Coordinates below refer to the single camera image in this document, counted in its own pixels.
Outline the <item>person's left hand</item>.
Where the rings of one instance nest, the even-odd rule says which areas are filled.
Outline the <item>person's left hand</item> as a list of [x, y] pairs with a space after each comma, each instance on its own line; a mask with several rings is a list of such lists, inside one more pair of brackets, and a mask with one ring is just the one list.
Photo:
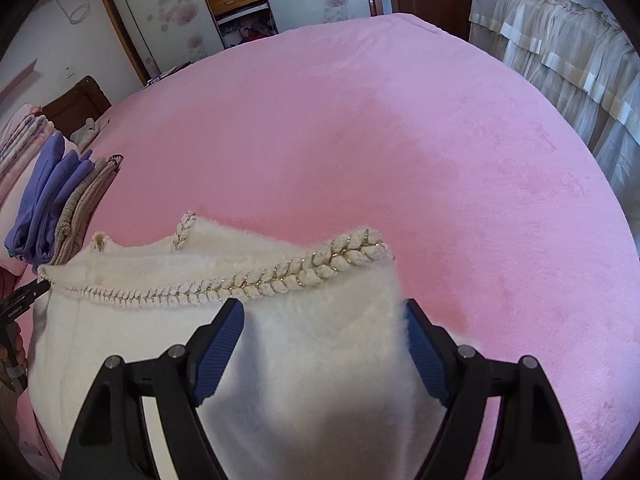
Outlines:
[[17, 322], [9, 322], [1, 330], [2, 362], [6, 369], [6, 376], [14, 380], [25, 373], [25, 351], [20, 326]]

